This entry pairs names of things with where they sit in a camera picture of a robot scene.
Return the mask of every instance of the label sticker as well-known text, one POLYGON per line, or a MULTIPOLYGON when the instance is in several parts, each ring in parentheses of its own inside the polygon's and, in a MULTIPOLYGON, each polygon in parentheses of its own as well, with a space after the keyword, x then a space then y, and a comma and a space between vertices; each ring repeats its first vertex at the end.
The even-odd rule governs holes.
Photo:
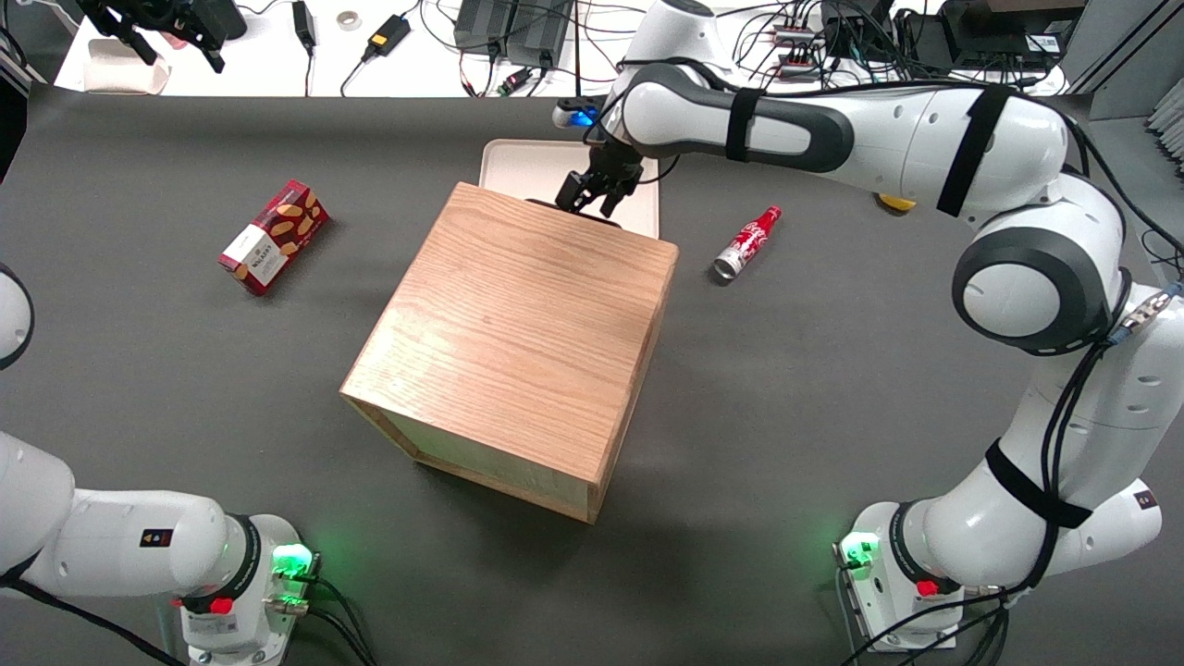
POLYGON ((140 547, 168 547, 172 544, 172 530, 144 530, 140 536, 140 547))
POLYGON ((275 278, 279 269, 288 263, 288 257, 279 252, 279 245, 276 245, 271 237, 264 235, 259 238, 259 242, 251 248, 251 251, 246 254, 246 258, 243 263, 247 265, 260 284, 264 287, 275 278))
POLYGON ((246 261, 246 254, 255 248, 256 243, 259 242, 259 238, 263 238, 266 235, 266 231, 253 224, 249 224, 237 238, 231 241, 230 246, 226 248, 226 251, 223 254, 238 263, 243 263, 246 261))
POLYGON ((233 634, 238 630, 238 617, 230 615, 189 615, 189 629, 198 634, 233 634))
POLYGON ((1037 53, 1060 53, 1061 45, 1053 34, 1029 34, 1028 50, 1037 53))
POLYGON ((1156 495, 1151 494, 1151 491, 1143 491, 1141 493, 1134 493, 1134 499, 1139 501, 1139 508, 1144 511, 1154 506, 1159 506, 1159 502, 1156 501, 1156 495))
POLYGON ((1069 30, 1069 27, 1072 25, 1073 25, 1072 20, 1053 21, 1053 23, 1048 24, 1048 27, 1044 28, 1044 32, 1049 32, 1049 33, 1064 32, 1064 31, 1069 30))

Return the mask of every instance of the white tray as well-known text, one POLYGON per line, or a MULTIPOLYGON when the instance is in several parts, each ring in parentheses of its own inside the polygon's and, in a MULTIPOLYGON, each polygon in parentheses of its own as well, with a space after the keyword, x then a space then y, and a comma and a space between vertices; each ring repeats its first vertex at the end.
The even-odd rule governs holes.
MULTIPOLYGON (((519 199, 552 203, 567 173, 583 173, 587 166, 588 148, 578 141, 497 139, 485 145, 478 185, 519 199)), ((642 167, 645 168, 642 180, 658 173, 657 160, 642 160, 642 167)), ((657 238, 659 185, 638 185, 631 197, 617 205, 610 219, 622 229, 657 238)), ((603 218, 599 207, 597 200, 580 212, 603 218)))

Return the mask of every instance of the red snack box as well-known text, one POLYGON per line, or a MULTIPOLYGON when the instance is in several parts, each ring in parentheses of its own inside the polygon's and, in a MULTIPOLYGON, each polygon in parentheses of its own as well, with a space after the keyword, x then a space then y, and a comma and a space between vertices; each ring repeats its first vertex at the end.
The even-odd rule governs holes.
POLYGON ((329 220, 316 194, 300 180, 289 180, 275 199, 223 250, 218 263, 262 296, 329 220))

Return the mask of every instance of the white table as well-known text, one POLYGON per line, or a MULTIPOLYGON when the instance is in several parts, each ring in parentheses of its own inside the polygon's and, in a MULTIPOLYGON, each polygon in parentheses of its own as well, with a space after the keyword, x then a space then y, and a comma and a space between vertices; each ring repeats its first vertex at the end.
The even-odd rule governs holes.
MULTIPOLYGON (((260 9, 266 5, 265 0, 238 0, 240 5, 260 9)), ((309 9, 314 14, 318 46, 316 49, 316 60, 313 66, 313 96, 337 96, 341 83, 349 71, 358 64, 367 38, 385 21, 392 13, 403 13, 413 0, 394 2, 392 0, 307 0, 309 9), (354 11, 362 19, 362 25, 352 32, 343 32, 336 25, 336 17, 343 11, 354 11)), ((612 31, 629 31, 637 27, 643 14, 626 9, 613 9, 588 5, 579 0, 581 24, 590 28, 603 28, 612 31)), ((604 0, 606 4, 637 7, 644 9, 650 6, 651 0, 604 0)), ((720 0, 710 2, 710 6, 719 12, 732 8, 747 7, 758 4, 748 0, 720 0)), ((925 2, 924 0, 897 0, 895 8, 922 9, 926 5, 931 11, 937 11, 940 1, 925 2)), ((461 88, 457 68, 462 66, 462 58, 437 41, 426 28, 430 28, 442 39, 452 41, 452 24, 442 14, 446 12, 450 17, 456 17, 459 0, 442 0, 437 9, 435 2, 425 2, 407 15, 411 21, 412 32, 400 43, 386 58, 377 58, 367 64, 358 76, 354 77, 347 88, 350 97, 464 97, 465 92, 461 88)), ((725 45, 732 46, 739 36, 745 23, 754 14, 776 11, 776 8, 751 9, 742 13, 722 17, 719 20, 720 37, 725 45)), ((205 58, 195 49, 186 46, 178 51, 165 41, 159 33, 146 33, 148 43, 170 65, 172 76, 165 87, 163 95, 174 96, 236 96, 236 97, 285 97, 303 96, 304 71, 308 65, 307 56, 296 36, 292 33, 291 7, 284 0, 279 0, 265 14, 257 17, 250 12, 243 12, 246 19, 246 34, 239 39, 227 43, 223 47, 223 58, 226 68, 223 73, 214 73, 210 69, 205 58)), ((764 21, 754 23, 748 30, 761 25, 764 21)), ((816 6, 811 12, 811 27, 821 27, 821 9, 816 6)), ((572 47, 574 39, 574 25, 568 26, 567 41, 562 57, 560 58, 561 70, 572 72, 575 66, 575 50, 572 47)), ((631 36, 591 32, 597 45, 604 50, 603 56, 588 43, 584 31, 580 31, 580 63, 581 73, 587 79, 611 81, 616 75, 613 63, 620 60, 629 49, 631 36)), ((58 87, 72 90, 83 89, 83 64, 88 58, 86 45, 91 39, 101 36, 95 31, 89 21, 84 21, 73 44, 66 55, 54 82, 58 87)), ((767 55, 772 47, 770 38, 761 38, 761 41, 752 50, 745 65, 759 69, 758 62, 767 55)), ((770 57, 766 64, 773 63, 770 57)), ((463 68, 469 81, 478 90, 485 83, 489 73, 488 58, 483 55, 469 55, 463 58, 463 68)), ((502 82, 507 76, 521 69, 508 60, 497 64, 493 73, 491 89, 502 82)), ((843 62, 841 70, 850 73, 838 73, 831 78, 837 85, 848 85, 856 82, 870 82, 870 77, 854 62, 843 62)), ((997 73, 987 73, 987 77, 998 79, 997 73)), ((539 87, 536 96, 571 96, 575 92, 575 79, 571 73, 562 71, 551 71, 546 81, 539 87)), ((1056 70, 1053 75, 1028 92, 1036 95, 1051 95, 1064 87, 1064 77, 1056 70)), ((593 95, 609 89, 609 83, 597 83, 585 81, 583 94, 593 95)), ((817 83, 774 83, 771 90, 816 90, 817 83)), ((526 90, 517 92, 525 95, 526 90)))

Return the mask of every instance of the green light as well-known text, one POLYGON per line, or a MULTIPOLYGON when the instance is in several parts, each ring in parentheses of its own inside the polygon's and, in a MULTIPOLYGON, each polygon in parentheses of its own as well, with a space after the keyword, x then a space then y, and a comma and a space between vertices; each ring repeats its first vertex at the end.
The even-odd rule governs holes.
POLYGON ((313 551, 303 544, 276 546, 271 551, 271 572, 283 576, 302 576, 313 566, 313 551))
POLYGON ((848 565, 862 569, 871 565, 871 559, 880 552, 880 537, 870 532, 851 532, 839 542, 848 565))

